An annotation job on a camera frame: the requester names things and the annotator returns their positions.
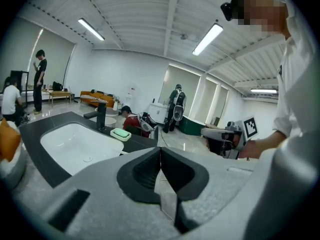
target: sink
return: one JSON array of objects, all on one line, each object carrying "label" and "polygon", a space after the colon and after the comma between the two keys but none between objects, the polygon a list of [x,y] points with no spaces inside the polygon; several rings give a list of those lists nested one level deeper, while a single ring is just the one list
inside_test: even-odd
[{"label": "sink", "polygon": [[102,160],[118,157],[124,144],[78,123],[54,129],[41,137],[41,145],[69,174]]}]

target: green soap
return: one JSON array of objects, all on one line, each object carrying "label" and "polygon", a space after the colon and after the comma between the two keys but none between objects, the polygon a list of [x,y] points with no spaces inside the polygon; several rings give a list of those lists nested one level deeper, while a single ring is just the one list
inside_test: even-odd
[{"label": "green soap", "polygon": [[127,137],[127,136],[129,135],[129,133],[128,133],[127,131],[122,130],[122,129],[115,129],[115,130],[114,130],[114,133],[115,133],[116,135],[121,136],[122,138],[125,138],[125,137]]}]

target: soap dish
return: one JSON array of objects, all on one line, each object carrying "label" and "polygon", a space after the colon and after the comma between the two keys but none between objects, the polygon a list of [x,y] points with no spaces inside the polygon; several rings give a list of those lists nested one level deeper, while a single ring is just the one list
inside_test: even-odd
[{"label": "soap dish", "polygon": [[115,128],[115,129],[111,130],[110,135],[112,137],[115,137],[119,141],[122,141],[122,142],[126,142],[127,140],[129,140],[131,138],[130,132],[123,130],[123,129],[120,129],[120,128]]}]

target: faucet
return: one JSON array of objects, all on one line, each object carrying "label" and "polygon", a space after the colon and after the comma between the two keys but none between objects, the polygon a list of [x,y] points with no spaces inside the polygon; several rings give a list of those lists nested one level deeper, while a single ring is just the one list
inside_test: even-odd
[{"label": "faucet", "polygon": [[92,103],[99,103],[98,110],[83,115],[85,119],[95,118],[96,117],[96,128],[98,131],[104,131],[105,121],[106,121],[106,104],[107,102],[92,100]]}]

